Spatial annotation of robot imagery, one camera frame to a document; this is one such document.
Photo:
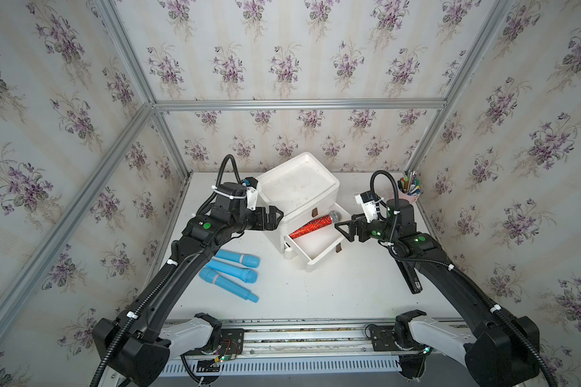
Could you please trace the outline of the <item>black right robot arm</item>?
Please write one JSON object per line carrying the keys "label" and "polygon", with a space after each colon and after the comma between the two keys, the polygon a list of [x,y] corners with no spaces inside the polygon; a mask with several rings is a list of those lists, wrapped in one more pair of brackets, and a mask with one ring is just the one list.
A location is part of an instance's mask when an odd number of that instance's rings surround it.
{"label": "black right robot arm", "polygon": [[394,337],[403,349],[435,348],[466,367],[480,386],[517,386],[543,376],[558,384],[540,353],[540,330],[528,317],[516,317],[493,300],[456,266],[431,235],[418,232],[414,207],[400,198],[397,180],[387,171],[371,175],[369,189],[356,196],[362,212],[335,229],[349,241],[375,240],[397,262],[412,293],[418,276],[430,280],[463,318],[471,338],[416,310],[396,319]]}

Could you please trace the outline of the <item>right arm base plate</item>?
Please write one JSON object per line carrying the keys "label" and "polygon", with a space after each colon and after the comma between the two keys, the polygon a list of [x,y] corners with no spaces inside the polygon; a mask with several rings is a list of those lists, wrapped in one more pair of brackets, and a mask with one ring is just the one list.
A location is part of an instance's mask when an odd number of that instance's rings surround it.
{"label": "right arm base plate", "polygon": [[370,340],[374,352],[417,352],[427,356],[433,350],[430,346],[413,340],[406,329],[398,324],[369,324],[365,327],[364,334]]}

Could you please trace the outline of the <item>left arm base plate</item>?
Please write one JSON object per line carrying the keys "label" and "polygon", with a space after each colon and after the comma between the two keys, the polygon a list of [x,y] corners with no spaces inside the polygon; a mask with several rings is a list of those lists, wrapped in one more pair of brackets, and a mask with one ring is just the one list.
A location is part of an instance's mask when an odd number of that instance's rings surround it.
{"label": "left arm base plate", "polygon": [[190,352],[198,356],[238,356],[243,353],[245,342],[245,329],[222,328],[218,332],[213,332],[210,340],[203,348],[198,348]]}

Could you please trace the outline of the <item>blue toy microphone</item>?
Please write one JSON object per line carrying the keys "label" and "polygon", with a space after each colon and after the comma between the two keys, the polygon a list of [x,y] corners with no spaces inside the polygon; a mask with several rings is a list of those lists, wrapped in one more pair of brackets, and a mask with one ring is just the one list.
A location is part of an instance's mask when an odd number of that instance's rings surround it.
{"label": "blue toy microphone", "polygon": [[227,250],[219,250],[218,253],[216,253],[216,258],[238,263],[250,269],[256,269],[261,264],[261,260],[256,256],[243,253],[234,253]]}
{"label": "blue toy microphone", "polygon": [[206,266],[209,269],[238,278],[248,284],[253,284],[258,280],[258,273],[252,269],[242,269],[231,264],[225,264],[221,261],[209,261]]}
{"label": "blue toy microphone", "polygon": [[223,277],[218,272],[207,267],[203,268],[199,272],[199,277],[205,282],[218,286],[219,288],[226,290],[229,293],[236,295],[239,298],[249,300],[252,303],[257,303],[259,298],[256,294],[247,290],[247,288],[232,282],[231,280]]}

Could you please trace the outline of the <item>white drawer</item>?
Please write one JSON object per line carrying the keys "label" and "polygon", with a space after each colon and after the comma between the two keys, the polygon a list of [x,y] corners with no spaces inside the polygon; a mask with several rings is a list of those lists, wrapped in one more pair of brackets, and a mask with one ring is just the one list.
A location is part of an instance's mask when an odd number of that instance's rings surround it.
{"label": "white drawer", "polygon": [[[339,211],[341,213],[340,221],[350,219],[350,213],[338,203],[334,203],[323,214],[318,214],[313,219],[325,216],[330,211]],[[292,229],[291,232],[294,232],[313,219],[301,221],[298,227]],[[283,254],[285,258],[291,260],[293,266],[297,267],[297,269],[307,273],[316,270],[328,258],[335,256],[337,254],[335,247],[338,243],[341,244],[342,248],[347,244],[346,238],[334,228],[334,225],[327,226],[295,240],[292,240],[289,235],[285,235],[283,242],[285,247]]]}

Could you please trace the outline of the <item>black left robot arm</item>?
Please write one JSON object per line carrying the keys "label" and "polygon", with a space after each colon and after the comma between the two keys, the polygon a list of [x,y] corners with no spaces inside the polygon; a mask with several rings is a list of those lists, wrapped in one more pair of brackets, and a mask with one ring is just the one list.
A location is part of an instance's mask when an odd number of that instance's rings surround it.
{"label": "black left robot arm", "polygon": [[100,385],[111,368],[126,382],[149,386],[168,361],[208,344],[219,325],[213,317],[198,314],[164,335],[169,313],[226,243],[247,231],[274,231],[284,217],[276,206],[257,206],[256,178],[236,176],[234,181],[224,182],[228,165],[237,165],[231,154],[221,162],[211,195],[188,221],[181,237],[172,242],[170,256],[153,280],[115,319],[100,319],[95,325],[92,337],[100,362],[91,385]]}

